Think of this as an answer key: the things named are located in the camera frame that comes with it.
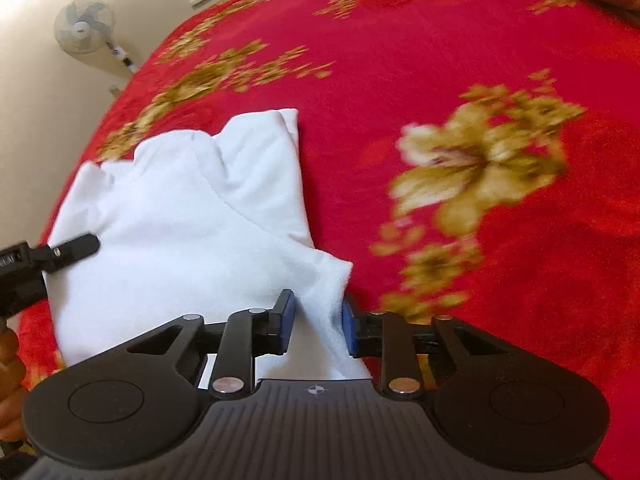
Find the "person's left hand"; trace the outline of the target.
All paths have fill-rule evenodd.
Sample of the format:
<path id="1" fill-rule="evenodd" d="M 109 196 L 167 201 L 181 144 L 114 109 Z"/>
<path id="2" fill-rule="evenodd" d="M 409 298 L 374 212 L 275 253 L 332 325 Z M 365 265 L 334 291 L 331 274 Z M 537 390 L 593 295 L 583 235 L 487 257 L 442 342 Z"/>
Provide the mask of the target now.
<path id="1" fill-rule="evenodd" d="M 3 442 L 26 438 L 22 408 L 27 390 L 23 385 L 26 367 L 17 354 L 18 339 L 14 330 L 1 320 L 0 354 L 0 430 Z"/>

